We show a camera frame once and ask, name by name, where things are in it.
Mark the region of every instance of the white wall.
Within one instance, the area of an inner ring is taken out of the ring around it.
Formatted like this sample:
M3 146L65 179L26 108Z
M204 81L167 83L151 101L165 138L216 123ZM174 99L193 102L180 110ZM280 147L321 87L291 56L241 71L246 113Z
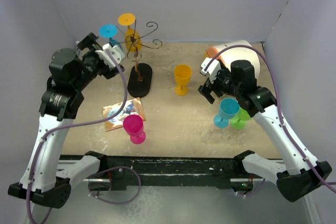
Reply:
M73 45L54 0L0 0L0 223L18 223L24 212L8 186L33 149L51 54Z
M266 40L283 111L302 141L334 168L336 181L336 0L290 0ZM336 195L314 193L323 223L335 223Z
M56 0L76 39L133 12L140 34L159 23L149 39L163 41L264 41L287 0Z

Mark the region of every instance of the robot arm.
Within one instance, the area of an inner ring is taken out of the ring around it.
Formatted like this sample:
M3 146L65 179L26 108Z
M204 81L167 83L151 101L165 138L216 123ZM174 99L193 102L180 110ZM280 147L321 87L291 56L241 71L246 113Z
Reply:
M73 49L62 49L53 54L49 65L51 77L47 81L47 91L42 96L39 109L39 129L33 153L20 181L10 185L9 195L26 198L27 187L31 183L28 179L29 170L38 146L43 141L42 136L55 127L73 124L78 108L84 100L82 90L97 75L110 79L118 73L106 52L109 50L118 64L125 58L125 54L118 46L111 47L110 44L106 44L101 48L96 39L97 37L90 33L77 45L80 50L89 49L82 59L79 59ZM89 152L77 163L57 171L68 131L69 128L51 133L41 147L30 196L34 203L60 208L67 201L72 188L88 176L107 168L105 155Z
M248 112L267 133L280 152L284 164L262 158L252 151L236 156L241 162L241 169L256 174L276 184L281 194L289 201L296 201L320 186L320 181L312 172L307 162L288 139L278 118L277 101L264 87L257 86L254 66L248 60L236 60L230 64L230 70L223 62L207 58L201 65L201 74L209 75L198 91L210 102L214 102L211 92L218 97L223 94L234 96L240 107ZM286 128L297 144L304 150L319 174L326 178L331 173L328 162L319 162L297 137L287 120L282 115Z

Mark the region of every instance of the wooden table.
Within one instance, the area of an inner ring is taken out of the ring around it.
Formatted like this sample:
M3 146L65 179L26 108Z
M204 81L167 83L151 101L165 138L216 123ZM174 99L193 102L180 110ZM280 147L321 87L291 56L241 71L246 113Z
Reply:
M101 123L70 129L62 154L83 155L93 150L107 155L233 157L252 150L266 158L280 158L271 140L254 120L248 121L242 130L232 126L225 129L215 126L213 118L221 99L211 105L197 91L206 80L199 73L200 64L205 50L213 45L218 43L164 43L158 50L141 50L141 62L153 68L151 91L141 99L147 135L143 144L133 144L123 128L106 132ZM261 44L253 46L262 51ZM128 80L133 63L125 59L122 64ZM187 64L193 69L188 84L189 93L184 97L174 92L174 68L179 64ZM269 72L262 60L260 65L258 84L274 93ZM84 89L83 95L85 99L75 123L102 118L102 107L123 99L120 76L110 80L97 77Z

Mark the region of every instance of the magenta cup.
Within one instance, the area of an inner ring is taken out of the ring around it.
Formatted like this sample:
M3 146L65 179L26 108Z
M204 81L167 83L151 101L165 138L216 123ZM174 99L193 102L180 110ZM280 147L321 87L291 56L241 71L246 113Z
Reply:
M127 134L131 136L133 144L141 144L146 139L143 131L143 120L139 115L129 115L124 119L123 126Z

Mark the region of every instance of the black oval base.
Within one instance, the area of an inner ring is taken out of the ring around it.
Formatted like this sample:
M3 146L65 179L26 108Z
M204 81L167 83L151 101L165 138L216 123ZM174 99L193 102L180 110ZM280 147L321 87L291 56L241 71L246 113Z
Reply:
M146 96L151 89L153 70L146 63L139 63L138 70L143 78L142 81L138 81L138 73L135 71L135 67L133 67L127 89L131 96L141 98Z

